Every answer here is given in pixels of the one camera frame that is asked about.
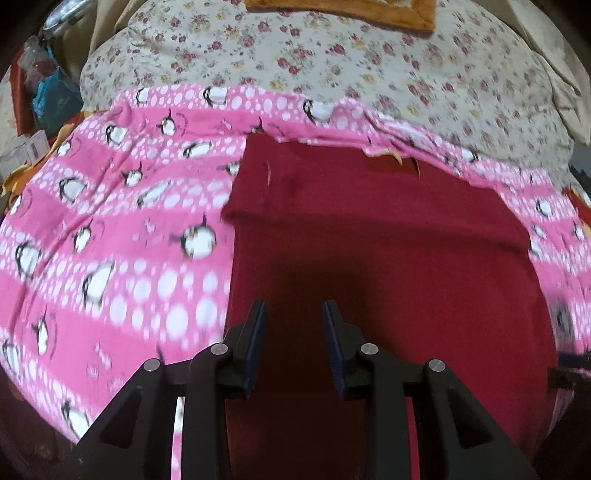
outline orange fabric border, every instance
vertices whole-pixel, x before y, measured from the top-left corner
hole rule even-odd
[[[391,27],[433,30],[435,1],[412,0],[410,7],[397,7],[378,0],[246,0],[245,3],[248,10],[315,10]]]

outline maroon garment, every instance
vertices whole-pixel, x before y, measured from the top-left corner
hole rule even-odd
[[[236,228],[228,326],[269,307],[252,398],[230,403],[235,478],[353,479],[363,404],[338,399],[321,328],[337,300],[368,342],[443,359],[531,456],[557,363],[527,231],[489,189],[353,148],[249,138],[223,217]]]

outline clear plastic bag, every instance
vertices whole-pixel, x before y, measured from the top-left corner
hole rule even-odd
[[[25,72],[25,84],[33,95],[37,93],[39,83],[57,70],[56,62],[39,45],[39,39],[35,36],[25,42],[18,66]]]

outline pink blanket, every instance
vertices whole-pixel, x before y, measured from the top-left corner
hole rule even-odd
[[[394,151],[495,189],[531,232],[557,347],[588,348],[591,242],[545,172],[479,158],[348,98],[328,105],[254,86],[125,90],[76,128],[0,228],[0,363],[69,439],[147,358],[181,361],[222,337],[233,232],[220,209],[247,136],[261,129]],[[175,475],[178,455],[176,444]]]

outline metal pin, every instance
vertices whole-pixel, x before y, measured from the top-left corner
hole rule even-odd
[[[225,343],[216,343],[211,347],[211,353],[214,355],[223,355],[228,351],[228,346]]]
[[[429,368],[434,372],[443,372],[445,370],[445,362],[438,358],[434,358],[429,362]]]
[[[365,355],[375,355],[376,353],[378,353],[379,348],[377,345],[374,345],[373,343],[364,343],[361,346],[361,351],[365,353]]]
[[[160,368],[160,360],[157,358],[150,358],[144,362],[144,370],[148,372],[153,372]]]

